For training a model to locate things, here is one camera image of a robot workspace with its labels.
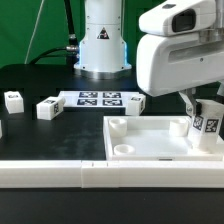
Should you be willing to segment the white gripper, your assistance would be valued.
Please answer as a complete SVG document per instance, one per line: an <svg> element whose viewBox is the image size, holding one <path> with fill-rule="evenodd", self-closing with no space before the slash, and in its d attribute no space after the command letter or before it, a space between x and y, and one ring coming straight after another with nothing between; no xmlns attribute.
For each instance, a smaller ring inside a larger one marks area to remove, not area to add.
<svg viewBox="0 0 224 224"><path fill-rule="evenodd" d="M172 37L144 35L137 47L138 86L150 96L180 91L189 116L201 114L193 87L224 80L224 41L202 44L198 33ZM224 102L224 82L217 102Z"/></svg>

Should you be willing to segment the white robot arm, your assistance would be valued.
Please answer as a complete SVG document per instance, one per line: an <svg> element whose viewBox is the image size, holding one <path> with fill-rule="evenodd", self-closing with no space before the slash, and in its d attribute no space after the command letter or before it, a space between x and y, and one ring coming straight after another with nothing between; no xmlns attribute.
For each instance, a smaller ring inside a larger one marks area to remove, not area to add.
<svg viewBox="0 0 224 224"><path fill-rule="evenodd" d="M94 79L127 71L121 0L85 0L85 36L74 69ZM143 13L137 46L137 84L150 96L178 92L190 115L199 113L198 86L224 85L224 0L166 0Z"/></svg>

